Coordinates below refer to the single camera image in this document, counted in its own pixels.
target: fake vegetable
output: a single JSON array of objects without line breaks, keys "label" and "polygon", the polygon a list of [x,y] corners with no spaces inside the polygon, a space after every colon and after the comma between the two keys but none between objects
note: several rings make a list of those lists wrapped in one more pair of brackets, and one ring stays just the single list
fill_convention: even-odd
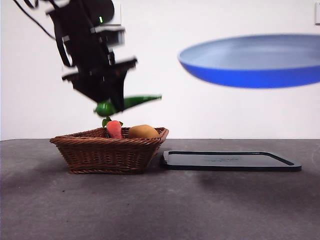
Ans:
[{"label": "fake vegetable", "polygon": [[[136,105],[143,104],[145,102],[161,99],[162,96],[131,96],[131,97],[125,97],[124,98],[124,109],[132,108]],[[102,101],[99,102],[97,107],[93,110],[95,113],[97,113],[101,117],[108,117],[113,114],[118,113],[119,111],[116,109],[116,107],[111,103],[111,101]]]},{"label": "fake vegetable", "polygon": [[106,130],[109,134],[109,136],[113,139],[122,139],[122,133],[121,133],[121,124],[117,120],[109,121],[106,124]]},{"label": "fake vegetable", "polygon": [[149,125],[139,125],[133,126],[129,129],[128,138],[135,139],[135,138],[142,138],[142,139],[153,139],[158,138],[159,133],[155,130],[152,126]]}]

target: cable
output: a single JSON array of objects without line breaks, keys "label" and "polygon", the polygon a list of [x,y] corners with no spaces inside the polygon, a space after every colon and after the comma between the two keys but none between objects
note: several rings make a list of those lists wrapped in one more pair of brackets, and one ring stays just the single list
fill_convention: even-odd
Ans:
[{"label": "cable", "polygon": [[39,6],[39,0],[35,0],[34,1],[34,6],[31,4],[31,2],[29,0],[23,0],[23,1],[31,9],[35,9],[35,8],[37,8]]},{"label": "cable", "polygon": [[56,38],[54,36],[52,36],[49,32],[47,32],[47,30],[37,21],[35,20],[32,16],[29,15],[29,13],[27,13],[22,6],[17,2],[17,0],[13,0],[15,2],[15,4],[18,6],[18,8],[20,8],[20,10],[22,12],[24,12],[25,15],[27,15],[32,21],[34,21],[50,38],[52,38],[53,40],[56,40]]},{"label": "cable", "polygon": [[54,9],[58,9],[58,8],[59,8],[58,5],[55,3],[54,0],[48,0],[48,1],[52,4],[52,6],[54,7]]}]

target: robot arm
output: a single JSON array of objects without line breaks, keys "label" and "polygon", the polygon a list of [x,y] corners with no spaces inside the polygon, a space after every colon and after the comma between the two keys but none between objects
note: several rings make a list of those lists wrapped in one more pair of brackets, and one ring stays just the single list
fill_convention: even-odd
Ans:
[{"label": "robot arm", "polygon": [[[119,111],[124,110],[124,80],[127,71],[136,66],[137,59],[115,62],[110,46],[123,43],[124,29],[103,30],[95,27],[109,22],[114,16],[111,0],[70,0],[47,12],[54,24],[55,41],[61,59],[67,67],[77,67],[77,72],[63,76],[73,88],[96,102],[111,100]],[[38,6],[38,0],[31,8]],[[72,58],[70,63],[67,53]]]}]

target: potato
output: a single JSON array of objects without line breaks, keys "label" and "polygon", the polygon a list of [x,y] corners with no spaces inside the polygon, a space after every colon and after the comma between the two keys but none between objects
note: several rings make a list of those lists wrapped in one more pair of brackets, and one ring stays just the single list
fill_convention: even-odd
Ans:
[{"label": "potato", "polygon": [[135,139],[135,138],[142,138],[142,139],[152,139],[158,138],[159,133],[155,130],[152,126],[149,125],[139,125],[133,126],[129,129],[128,138]]}]

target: basket rim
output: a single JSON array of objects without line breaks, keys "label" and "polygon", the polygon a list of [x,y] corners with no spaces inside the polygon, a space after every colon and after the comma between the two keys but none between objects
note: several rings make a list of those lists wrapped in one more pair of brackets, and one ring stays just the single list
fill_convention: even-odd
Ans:
[{"label": "basket rim", "polygon": [[[105,129],[104,127],[98,127],[88,131],[82,131],[72,134],[59,135],[51,138],[49,141],[53,144],[159,144],[166,140],[169,130],[164,127],[155,127],[159,133],[159,137],[153,138],[107,138],[107,137],[88,137],[88,136],[73,136],[77,134],[85,134],[92,131]],[[122,127],[123,130],[128,130],[130,127]]]}]

